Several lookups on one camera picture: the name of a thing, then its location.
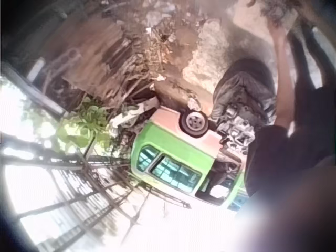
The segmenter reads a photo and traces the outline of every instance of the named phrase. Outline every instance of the green car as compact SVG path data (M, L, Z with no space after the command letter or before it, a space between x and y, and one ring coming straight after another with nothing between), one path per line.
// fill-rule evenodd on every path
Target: green car
M203 113L160 107L134 141L132 173L191 208L208 203L237 211L236 197L244 198L245 161L233 153L216 161L221 138L208 129Z

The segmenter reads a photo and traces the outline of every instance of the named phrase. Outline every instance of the man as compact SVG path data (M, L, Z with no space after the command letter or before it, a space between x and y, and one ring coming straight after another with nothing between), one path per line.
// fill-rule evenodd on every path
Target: man
M268 24L278 63L278 92L274 125L256 132L249 146L245 185L252 196L262 186L276 186L288 175L314 167L335 154L335 86L336 73L330 60L315 41L311 29L301 22L309 52L321 71L323 87L315 89L309 75L302 44L293 32ZM286 43L294 57L297 82L292 84ZM294 121L295 130L288 136Z
M270 21L268 27L279 72L276 120L256 132L249 146L245 185L251 198L237 218L254 223L241 245L257 252L336 251L336 168L328 167L335 164L335 69L301 22L323 79L323 87L315 89L294 33L286 37ZM295 88L287 42L297 72ZM292 121L295 130L288 136Z

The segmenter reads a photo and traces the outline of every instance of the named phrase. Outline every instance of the tire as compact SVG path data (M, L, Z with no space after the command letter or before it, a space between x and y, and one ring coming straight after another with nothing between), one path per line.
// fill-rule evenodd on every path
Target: tire
M207 116L196 110L188 110L180 116L181 130L194 138L203 136L209 128Z

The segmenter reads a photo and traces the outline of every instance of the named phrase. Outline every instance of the dirt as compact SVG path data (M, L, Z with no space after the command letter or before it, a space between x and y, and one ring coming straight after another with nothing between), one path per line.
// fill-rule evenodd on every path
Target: dirt
M83 18L79 11L69 15L44 45L41 55L49 63L67 48L79 48L83 59L61 78L70 84L64 90L78 88L111 107L116 102L109 100L121 98L137 79L146 76L133 92L153 82L163 105L185 109L192 97L199 101L203 112L210 114L212 93L217 83L238 59L247 57L263 61L277 83L276 57L265 20L260 17L260 1L251 8L246 6L248 2L130 0L107 5L90 2L86 8L87 18ZM84 36L79 40L77 37L77 43L71 40L83 31L83 24L97 18L106 24L105 28L101 26L99 31L93 29L90 32L93 35L98 32L102 38L107 38L106 41L100 41L98 36ZM111 34L111 26L118 30L120 39ZM320 32L316 33L330 51L330 45ZM99 48L90 47L89 41L95 40L101 42ZM123 60L115 59L118 53L113 53L120 50L121 41L130 43L125 47L127 56ZM314 82L320 86L320 75L311 57L308 62ZM48 95L61 99L50 90Z

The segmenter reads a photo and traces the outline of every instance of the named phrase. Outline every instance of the debris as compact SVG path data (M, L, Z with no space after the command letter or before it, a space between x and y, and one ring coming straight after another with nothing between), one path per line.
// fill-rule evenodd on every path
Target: debris
M112 9L118 8L118 7L120 7L120 6L125 6L125 5L127 5L127 4L128 4L128 2L121 2L121 3L118 3L118 4L112 4L110 7L105 8L103 11L104 11L104 12L107 12L107 11L110 11L110 10L112 10Z
M124 102L124 100L127 98L127 96L129 96L130 95L130 93L139 85L139 83L142 81L142 80L144 80L144 79L146 79L148 77L148 73L146 73L142 78L140 78L139 80L137 80L134 84L133 84L133 86L122 96L122 99L121 99L121 101L119 102L120 103L120 105Z
M53 60L46 68L43 69L44 73L50 72L50 81L59 74L65 72L70 67L74 66L76 62L81 59L81 54L77 48L70 48L65 53L61 54L58 58Z
M151 27L146 28L146 32L147 32L147 34L150 35L152 33L152 28Z
M154 83L149 83L147 85L145 85L144 87L140 88L137 92L134 92L133 94L130 95L130 98L136 96L138 93L140 93L141 91L147 89L147 88L150 88Z
M170 2L164 2L161 0L158 0L157 3L154 5L154 8L158 11L161 11L163 13L170 13L175 11L175 5Z
M46 64L46 61L44 60L44 58L40 57L35 64L33 65L33 67L31 68L31 70L29 71L28 75L27 75L27 79L30 82L33 82L36 78L36 76L40 73L42 67Z
M189 97L188 99L188 108L196 111L201 111L202 109L200 102L193 97Z
M149 90L151 90L151 91L155 91L155 83L152 83L152 84L149 86Z
M159 58L159 64L160 64L160 70L163 71L163 67L162 67L162 58L161 58L161 52L160 52L160 49L158 49L158 52L157 52L157 57Z
M159 74L159 76L156 78L157 81L163 81L166 78L164 78L161 74Z
M125 123L152 108L158 108L159 105L160 103L157 97L153 97L147 101L137 104L135 109L130 109L126 112L126 114L121 113L112 118L109 122L110 128L117 128L120 124Z
M172 42L174 42L176 40L176 36L173 34L173 33L171 33L170 35L169 35L169 37L168 37L168 41L170 42L170 43L172 43Z
M147 19L147 26L153 27L163 19L163 16L158 11L150 11L147 13L146 19Z

